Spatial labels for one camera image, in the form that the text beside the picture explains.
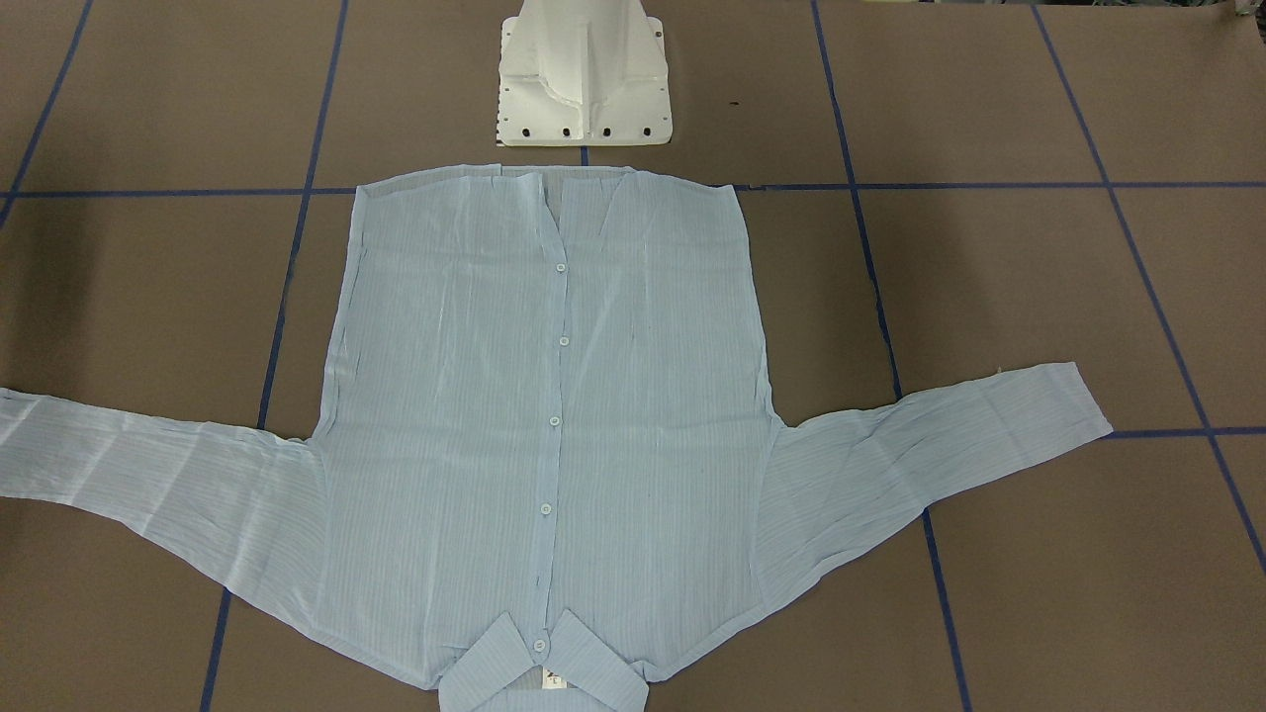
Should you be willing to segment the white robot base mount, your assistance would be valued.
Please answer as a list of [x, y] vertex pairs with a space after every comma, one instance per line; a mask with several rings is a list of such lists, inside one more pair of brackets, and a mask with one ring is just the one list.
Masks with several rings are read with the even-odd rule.
[[663, 24], [641, 1], [525, 1], [500, 27], [495, 141], [668, 144], [668, 79]]

